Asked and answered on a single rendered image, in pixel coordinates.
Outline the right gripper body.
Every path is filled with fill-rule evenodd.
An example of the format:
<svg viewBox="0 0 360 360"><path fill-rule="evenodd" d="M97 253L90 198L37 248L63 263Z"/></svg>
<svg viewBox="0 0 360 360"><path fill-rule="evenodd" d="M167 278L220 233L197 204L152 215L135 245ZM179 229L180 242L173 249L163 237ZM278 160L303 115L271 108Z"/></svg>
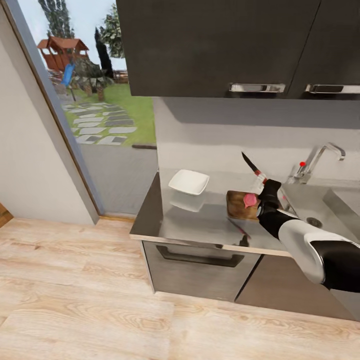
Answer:
<svg viewBox="0 0 360 360"><path fill-rule="evenodd" d="M269 178L267 182L264 185L264 189L262 190L262 193L257 196L257 198L260 200L264 196L274 196L276 199L278 199L278 190L281 187L281 182L277 180L273 180Z"/></svg>

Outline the cutting board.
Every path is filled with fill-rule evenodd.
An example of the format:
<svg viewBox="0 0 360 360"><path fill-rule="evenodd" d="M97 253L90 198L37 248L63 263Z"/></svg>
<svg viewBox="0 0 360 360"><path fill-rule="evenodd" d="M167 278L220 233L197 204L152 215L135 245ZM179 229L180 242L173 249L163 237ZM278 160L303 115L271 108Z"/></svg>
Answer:
<svg viewBox="0 0 360 360"><path fill-rule="evenodd" d="M252 193L233 190L227 191L228 213L234 217L258 220L257 210L261 200L258 199L258 194L254 192L253 194L256 196L256 204L245 208L244 196L247 194ZM279 210L285 211L280 201L278 201L278 208Z"/></svg>

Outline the parer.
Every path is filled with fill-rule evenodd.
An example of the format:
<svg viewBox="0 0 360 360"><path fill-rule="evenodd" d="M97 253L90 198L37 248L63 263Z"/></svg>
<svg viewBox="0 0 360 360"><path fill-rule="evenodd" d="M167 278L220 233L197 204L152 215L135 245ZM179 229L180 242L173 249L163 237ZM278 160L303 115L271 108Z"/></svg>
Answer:
<svg viewBox="0 0 360 360"><path fill-rule="evenodd" d="M242 152L243 158L247 162L247 164L251 167L251 169L254 171L254 174L259 176L262 172L252 163L251 160ZM265 177L264 181L262 182L262 185L265 185L268 179Z"/></svg>

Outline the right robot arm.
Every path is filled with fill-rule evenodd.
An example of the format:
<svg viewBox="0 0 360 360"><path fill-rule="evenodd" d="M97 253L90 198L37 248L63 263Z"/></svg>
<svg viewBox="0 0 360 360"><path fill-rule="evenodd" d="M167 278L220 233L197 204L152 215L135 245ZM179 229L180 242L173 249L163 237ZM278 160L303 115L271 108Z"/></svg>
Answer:
<svg viewBox="0 0 360 360"><path fill-rule="evenodd" d="M259 223L289 251L314 284L325 286L360 323L360 246L336 233L328 232L279 209L281 182L265 173L252 187L260 204Z"/></svg>

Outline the vidalia onion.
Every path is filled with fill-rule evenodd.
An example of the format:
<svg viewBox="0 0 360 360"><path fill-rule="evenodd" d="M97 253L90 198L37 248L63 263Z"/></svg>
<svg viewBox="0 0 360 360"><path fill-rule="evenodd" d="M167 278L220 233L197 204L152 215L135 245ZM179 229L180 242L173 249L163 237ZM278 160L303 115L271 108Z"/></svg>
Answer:
<svg viewBox="0 0 360 360"><path fill-rule="evenodd" d="M245 203L245 208L247 208L248 206L252 206L256 204L256 196L254 196L254 194L247 194L244 196L244 203Z"/></svg>

